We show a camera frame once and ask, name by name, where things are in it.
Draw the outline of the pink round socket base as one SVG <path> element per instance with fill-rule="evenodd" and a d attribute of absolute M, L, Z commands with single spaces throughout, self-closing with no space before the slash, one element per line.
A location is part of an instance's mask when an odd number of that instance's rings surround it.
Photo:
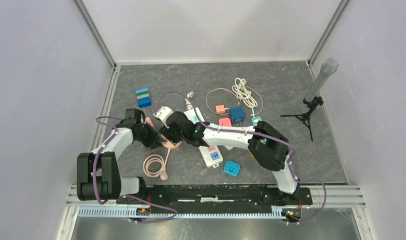
<path fill-rule="evenodd" d="M 177 149 L 178 147 L 181 146 L 182 142 L 178 142 L 178 143 L 172 143 L 171 141 L 165 140 L 165 141 L 161 141 L 162 145 L 167 148 L 167 149 Z"/>

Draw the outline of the white long power strip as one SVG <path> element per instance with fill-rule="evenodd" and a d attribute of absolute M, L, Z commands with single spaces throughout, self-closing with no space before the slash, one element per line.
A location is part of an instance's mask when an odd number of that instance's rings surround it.
<path fill-rule="evenodd" d="M 188 106 L 184 113 L 193 123 L 198 123 L 199 120 L 205 121 L 198 107 Z M 208 168 L 217 168 L 224 160 L 217 146 L 200 146 L 198 149 Z"/>

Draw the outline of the orange usb charger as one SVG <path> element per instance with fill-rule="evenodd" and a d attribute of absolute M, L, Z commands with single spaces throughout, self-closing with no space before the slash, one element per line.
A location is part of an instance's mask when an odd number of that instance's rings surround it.
<path fill-rule="evenodd" d="M 226 109 L 225 109 L 224 105 L 217 105 L 217 106 L 215 106 L 215 111 L 216 111 L 216 114 L 223 115 L 223 114 L 225 114 Z"/>

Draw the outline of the pink plug adapter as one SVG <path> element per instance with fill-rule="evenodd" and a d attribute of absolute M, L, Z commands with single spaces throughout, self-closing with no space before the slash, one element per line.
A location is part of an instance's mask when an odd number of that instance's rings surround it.
<path fill-rule="evenodd" d="M 231 127 L 232 126 L 232 122 L 228 117 L 224 117 L 224 118 L 220 118 L 219 119 L 219 126 L 223 126 L 223 127 Z"/>

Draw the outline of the dark blue cube socket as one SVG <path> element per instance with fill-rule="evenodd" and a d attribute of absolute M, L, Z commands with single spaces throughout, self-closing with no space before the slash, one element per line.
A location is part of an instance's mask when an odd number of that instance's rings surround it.
<path fill-rule="evenodd" d="M 245 114 L 241 106 L 232 107 L 229 109 L 229 119 L 231 123 L 242 124 L 245 120 Z"/>

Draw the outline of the blue plug adapter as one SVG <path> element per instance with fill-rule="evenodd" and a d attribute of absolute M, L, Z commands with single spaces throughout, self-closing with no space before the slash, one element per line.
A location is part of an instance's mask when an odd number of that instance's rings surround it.
<path fill-rule="evenodd" d="M 230 176 L 237 177 L 240 169 L 241 166 L 238 163 L 228 160 L 224 165 L 223 171 Z"/>

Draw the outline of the teal power strip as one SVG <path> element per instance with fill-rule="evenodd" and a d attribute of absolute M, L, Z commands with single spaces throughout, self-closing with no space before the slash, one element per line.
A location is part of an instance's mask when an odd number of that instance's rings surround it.
<path fill-rule="evenodd" d="M 256 126 L 257 123 L 260 122 L 261 120 L 262 120 L 262 118 L 261 118 L 260 116 L 254 116 L 254 117 L 252 117 L 252 118 L 251 118 L 252 125 Z M 267 141 L 267 139 L 266 139 L 266 138 L 262 138 L 260 141 L 261 141 L 263 144 L 265 144 L 266 141 Z"/>

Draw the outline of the pink cube socket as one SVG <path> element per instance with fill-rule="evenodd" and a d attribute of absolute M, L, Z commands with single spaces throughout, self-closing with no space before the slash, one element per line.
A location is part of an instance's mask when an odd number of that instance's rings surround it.
<path fill-rule="evenodd" d="M 148 124 L 149 126 L 151 126 L 154 130 L 156 130 L 152 120 L 150 119 L 150 117 L 146 117 L 145 118 L 145 123 Z"/>

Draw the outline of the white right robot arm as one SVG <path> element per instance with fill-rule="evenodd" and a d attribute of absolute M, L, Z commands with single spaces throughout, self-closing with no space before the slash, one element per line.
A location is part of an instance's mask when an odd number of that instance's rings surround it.
<path fill-rule="evenodd" d="M 294 147 L 280 132 L 265 121 L 256 125 L 219 126 L 209 122 L 193 123 L 185 113 L 162 107 L 154 113 L 163 123 L 163 135 L 172 141 L 184 141 L 194 147 L 230 146 L 248 150 L 258 164 L 270 170 L 277 181 L 279 196 L 286 204 L 300 196 L 298 179 L 290 169 Z"/>

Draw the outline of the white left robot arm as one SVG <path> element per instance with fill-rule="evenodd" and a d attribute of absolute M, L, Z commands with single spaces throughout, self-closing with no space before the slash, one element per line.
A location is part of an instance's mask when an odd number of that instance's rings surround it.
<path fill-rule="evenodd" d="M 97 201 L 104 204 L 121 195 L 122 180 L 117 158 L 134 142 L 141 143 L 148 149 L 162 146 L 159 133 L 145 122 L 145 114 L 136 108 L 125 111 L 125 118 L 113 117 L 119 122 L 109 125 L 101 119 L 112 119 L 101 116 L 96 119 L 99 124 L 111 128 L 109 137 L 91 152 L 80 153 L 77 157 L 77 197 L 81 201 Z"/>

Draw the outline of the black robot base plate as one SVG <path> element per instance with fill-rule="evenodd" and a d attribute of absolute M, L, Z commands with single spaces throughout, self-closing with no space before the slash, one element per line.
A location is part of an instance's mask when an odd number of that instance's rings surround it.
<path fill-rule="evenodd" d="M 262 214 L 271 207 L 312 205 L 310 189 L 300 188 L 296 198 L 280 193 L 275 185 L 153 185 L 136 197 L 153 204 L 152 214 Z"/>

